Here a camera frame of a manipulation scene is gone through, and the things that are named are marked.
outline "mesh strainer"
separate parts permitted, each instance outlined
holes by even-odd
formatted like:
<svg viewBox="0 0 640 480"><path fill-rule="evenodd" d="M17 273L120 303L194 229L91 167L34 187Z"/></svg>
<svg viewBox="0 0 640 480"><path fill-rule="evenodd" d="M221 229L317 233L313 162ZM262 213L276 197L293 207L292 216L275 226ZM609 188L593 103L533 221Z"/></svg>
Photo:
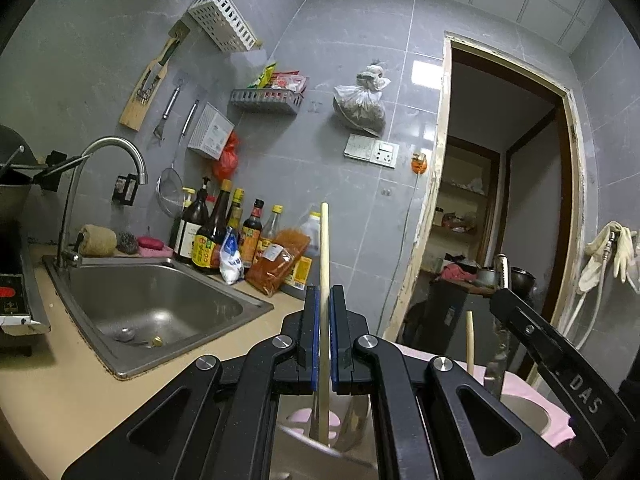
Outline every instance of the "mesh strainer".
<svg viewBox="0 0 640 480"><path fill-rule="evenodd" d="M175 147L174 160L171 161L171 165L168 168L165 168L162 171L158 178L158 182L156 183L156 198L158 199L158 205L160 206L160 209L162 209L162 211L171 218L178 218L182 213L182 208L184 207L182 179L180 178L180 175L178 175L177 171L174 170L174 163L175 159L178 157L180 142L182 142L184 134L189 129L189 124L191 123L191 119L193 118L199 103L200 102L196 100L191 107L191 111L187 116L187 120L184 121L184 126L180 132L178 145Z"/></svg>

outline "metal screw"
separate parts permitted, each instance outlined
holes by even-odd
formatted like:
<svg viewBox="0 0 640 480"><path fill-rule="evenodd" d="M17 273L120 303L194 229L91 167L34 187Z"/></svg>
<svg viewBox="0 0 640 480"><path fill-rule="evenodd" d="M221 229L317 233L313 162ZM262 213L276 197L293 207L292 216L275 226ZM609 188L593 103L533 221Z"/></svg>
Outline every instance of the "metal screw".
<svg viewBox="0 0 640 480"><path fill-rule="evenodd" d="M287 348L291 346L291 343L293 343L293 340L288 335L280 334L274 337L271 340L271 343L273 343L273 345L276 348Z"/></svg>
<svg viewBox="0 0 640 480"><path fill-rule="evenodd" d="M448 372L453 368L453 361L444 356L436 357L433 360L433 367L441 372Z"/></svg>
<svg viewBox="0 0 640 480"><path fill-rule="evenodd" d="M211 370L216 365L217 359L213 355L203 355L196 359L196 368L198 370Z"/></svg>
<svg viewBox="0 0 640 480"><path fill-rule="evenodd" d="M373 348L378 344L378 338L373 335L361 335L358 338L358 344L363 348Z"/></svg>

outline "sponge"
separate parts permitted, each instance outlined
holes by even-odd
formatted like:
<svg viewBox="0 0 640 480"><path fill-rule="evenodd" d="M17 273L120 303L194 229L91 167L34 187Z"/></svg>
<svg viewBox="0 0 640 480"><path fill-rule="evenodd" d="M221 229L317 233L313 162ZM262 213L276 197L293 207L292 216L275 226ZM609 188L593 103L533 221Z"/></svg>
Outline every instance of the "sponge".
<svg viewBox="0 0 640 480"><path fill-rule="evenodd" d="M80 229L83 236L78 251L82 256L112 256L116 248L116 233L107 227L86 224Z"/></svg>

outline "white label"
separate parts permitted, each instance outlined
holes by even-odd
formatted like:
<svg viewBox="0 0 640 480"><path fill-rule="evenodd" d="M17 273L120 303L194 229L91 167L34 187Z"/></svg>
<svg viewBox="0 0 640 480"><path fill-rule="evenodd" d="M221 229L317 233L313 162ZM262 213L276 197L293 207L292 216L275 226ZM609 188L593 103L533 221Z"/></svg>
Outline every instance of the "white label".
<svg viewBox="0 0 640 480"><path fill-rule="evenodd" d="M196 237L196 233L200 229L197 224L185 222L180 220L180 227L178 227L178 237L175 239L174 251L180 256L185 258L191 258L191 251L193 251L193 240Z"/></svg>
<svg viewBox="0 0 640 480"><path fill-rule="evenodd" d="M262 253L262 257L267 258L270 262L274 262L282 250L283 247L281 245L270 244Z"/></svg>

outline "gray plastic basket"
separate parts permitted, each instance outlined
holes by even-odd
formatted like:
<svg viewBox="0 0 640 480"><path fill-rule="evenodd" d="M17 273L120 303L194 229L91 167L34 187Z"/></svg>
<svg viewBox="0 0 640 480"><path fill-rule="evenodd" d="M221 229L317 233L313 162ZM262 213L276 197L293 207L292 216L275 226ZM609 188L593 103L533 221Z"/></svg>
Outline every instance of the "gray plastic basket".
<svg viewBox="0 0 640 480"><path fill-rule="evenodd" d="M239 88L231 91L231 104L249 112L297 115L304 97L293 90Z"/></svg>

